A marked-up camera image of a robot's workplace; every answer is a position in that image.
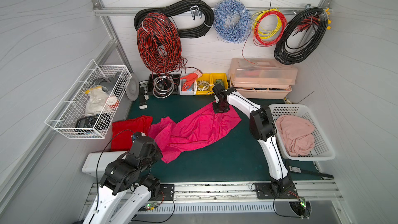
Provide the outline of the magenta t-shirt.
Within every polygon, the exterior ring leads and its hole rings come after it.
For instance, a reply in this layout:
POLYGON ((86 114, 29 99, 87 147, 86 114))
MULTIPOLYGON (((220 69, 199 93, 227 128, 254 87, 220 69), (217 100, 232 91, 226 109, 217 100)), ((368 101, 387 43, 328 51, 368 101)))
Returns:
POLYGON ((161 149, 162 161, 170 163, 182 152, 207 147, 224 138, 239 123, 241 118, 233 107, 226 113, 215 113, 212 103, 178 123, 170 117, 162 118, 149 128, 148 135, 161 149))

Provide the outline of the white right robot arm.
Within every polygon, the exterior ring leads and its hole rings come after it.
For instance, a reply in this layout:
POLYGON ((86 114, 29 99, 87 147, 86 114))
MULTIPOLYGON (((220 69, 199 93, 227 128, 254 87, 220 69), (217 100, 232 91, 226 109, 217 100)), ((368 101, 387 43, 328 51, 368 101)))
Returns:
POLYGON ((221 84, 213 87, 216 101, 212 107, 216 114, 226 113, 234 106, 249 118, 249 131, 260 144, 265 155, 271 177, 271 194, 286 195, 294 183, 285 167, 277 146, 277 128, 269 107, 263 107, 242 96, 235 88, 226 89, 221 84))

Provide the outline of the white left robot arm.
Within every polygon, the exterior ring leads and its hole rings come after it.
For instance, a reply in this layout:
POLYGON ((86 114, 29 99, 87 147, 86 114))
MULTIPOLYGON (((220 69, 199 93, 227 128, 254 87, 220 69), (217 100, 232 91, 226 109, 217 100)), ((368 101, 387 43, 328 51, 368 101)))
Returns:
POLYGON ((154 139, 132 135, 132 147, 108 164, 84 224, 128 224, 151 199, 158 196, 160 180, 146 170, 163 158, 154 139))

